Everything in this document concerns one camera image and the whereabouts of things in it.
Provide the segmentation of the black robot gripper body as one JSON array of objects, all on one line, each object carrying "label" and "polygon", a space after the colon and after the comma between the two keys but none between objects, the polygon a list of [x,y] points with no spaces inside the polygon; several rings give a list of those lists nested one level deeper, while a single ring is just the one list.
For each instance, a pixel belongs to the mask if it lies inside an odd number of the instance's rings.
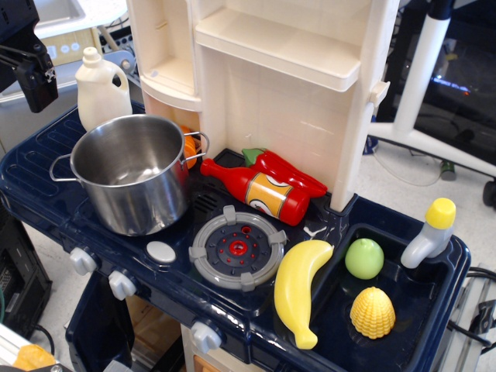
[{"label": "black robot gripper body", "polygon": [[15,82],[33,113],[58,98],[53,62],[32,29],[21,29],[1,42],[1,92]]}]

